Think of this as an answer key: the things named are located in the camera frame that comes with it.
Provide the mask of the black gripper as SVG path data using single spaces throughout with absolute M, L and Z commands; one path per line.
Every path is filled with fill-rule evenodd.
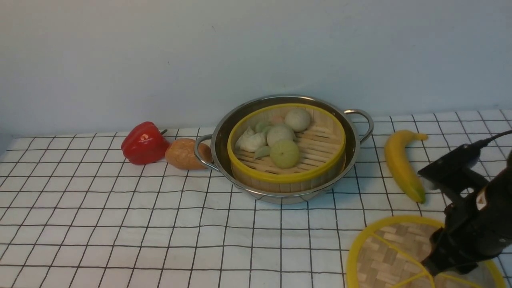
M 432 251 L 421 261 L 432 276 L 464 275 L 511 245 L 511 189 L 483 188 L 446 208 L 443 228 L 430 237 Z

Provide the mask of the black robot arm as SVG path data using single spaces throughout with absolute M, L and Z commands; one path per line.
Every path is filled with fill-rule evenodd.
M 511 244 L 511 158 L 490 181 L 470 168 L 474 159 L 456 149 L 419 171 L 451 201 L 444 226 L 430 236 L 432 250 L 421 261 L 432 276 L 468 274 Z

